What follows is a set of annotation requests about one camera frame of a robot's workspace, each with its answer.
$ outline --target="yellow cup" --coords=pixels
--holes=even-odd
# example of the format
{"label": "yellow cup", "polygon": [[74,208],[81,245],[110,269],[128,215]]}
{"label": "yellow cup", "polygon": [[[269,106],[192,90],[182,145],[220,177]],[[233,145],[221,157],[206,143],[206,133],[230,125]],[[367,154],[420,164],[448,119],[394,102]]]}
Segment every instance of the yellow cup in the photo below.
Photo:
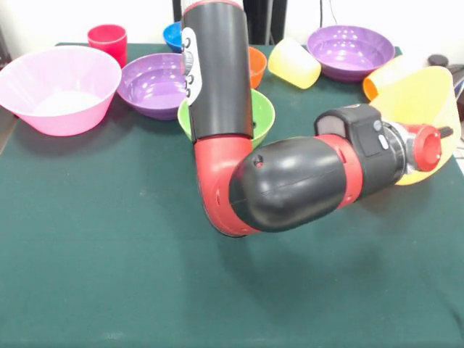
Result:
{"label": "yellow cup", "polygon": [[296,87],[307,89],[318,80],[321,66],[296,40],[285,38],[270,53],[268,69]]}
{"label": "yellow cup", "polygon": [[362,89],[369,100],[376,98],[387,86],[421,70],[423,65],[412,56],[401,55],[374,70],[362,82]]}
{"label": "yellow cup", "polygon": [[404,175],[397,185],[410,185],[436,173],[450,159],[461,137],[461,127],[452,75],[444,67],[426,67],[386,86],[370,103],[382,118],[393,122],[451,127],[453,134],[442,140],[442,158],[428,173]]}

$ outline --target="purple bowl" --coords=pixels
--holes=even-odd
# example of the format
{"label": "purple bowl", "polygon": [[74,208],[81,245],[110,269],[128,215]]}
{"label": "purple bowl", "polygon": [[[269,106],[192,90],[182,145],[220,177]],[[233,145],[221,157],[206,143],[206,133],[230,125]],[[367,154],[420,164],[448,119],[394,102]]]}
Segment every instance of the purple bowl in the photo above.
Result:
{"label": "purple bowl", "polygon": [[141,114],[175,120],[186,98],[181,54],[158,53],[138,58],[123,68],[118,94]]}
{"label": "purple bowl", "polygon": [[394,46],[367,28],[332,25],[307,39],[307,50],[322,66],[322,73],[344,82],[362,81],[394,57]]}

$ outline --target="pink bowl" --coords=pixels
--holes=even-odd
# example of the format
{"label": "pink bowl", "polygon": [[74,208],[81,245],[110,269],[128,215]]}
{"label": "pink bowl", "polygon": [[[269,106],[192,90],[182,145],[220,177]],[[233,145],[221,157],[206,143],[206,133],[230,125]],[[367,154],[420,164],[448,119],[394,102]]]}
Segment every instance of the pink bowl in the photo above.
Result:
{"label": "pink bowl", "polygon": [[110,55],[58,46],[25,54],[0,71],[0,105],[39,132],[74,136],[103,120],[120,81]]}

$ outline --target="orange bowl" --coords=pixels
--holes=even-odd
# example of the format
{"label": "orange bowl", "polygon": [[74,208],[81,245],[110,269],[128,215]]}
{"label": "orange bowl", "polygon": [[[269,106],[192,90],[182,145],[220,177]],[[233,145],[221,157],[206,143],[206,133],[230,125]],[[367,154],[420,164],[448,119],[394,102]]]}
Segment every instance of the orange bowl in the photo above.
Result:
{"label": "orange bowl", "polygon": [[249,46],[249,72],[252,82],[252,88],[256,89],[262,80],[264,70],[268,65],[268,58],[259,49]]}

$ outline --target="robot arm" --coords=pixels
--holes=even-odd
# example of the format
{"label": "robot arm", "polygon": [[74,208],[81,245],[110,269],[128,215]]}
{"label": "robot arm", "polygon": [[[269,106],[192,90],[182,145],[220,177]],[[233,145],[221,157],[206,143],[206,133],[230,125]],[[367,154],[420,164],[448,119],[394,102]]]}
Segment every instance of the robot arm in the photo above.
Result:
{"label": "robot arm", "polygon": [[368,104],[324,112],[315,121],[315,137],[252,151],[242,1],[184,1],[182,26],[198,184],[205,212],[220,232],[238,237],[296,228],[411,170],[437,166],[447,130],[386,123]]}

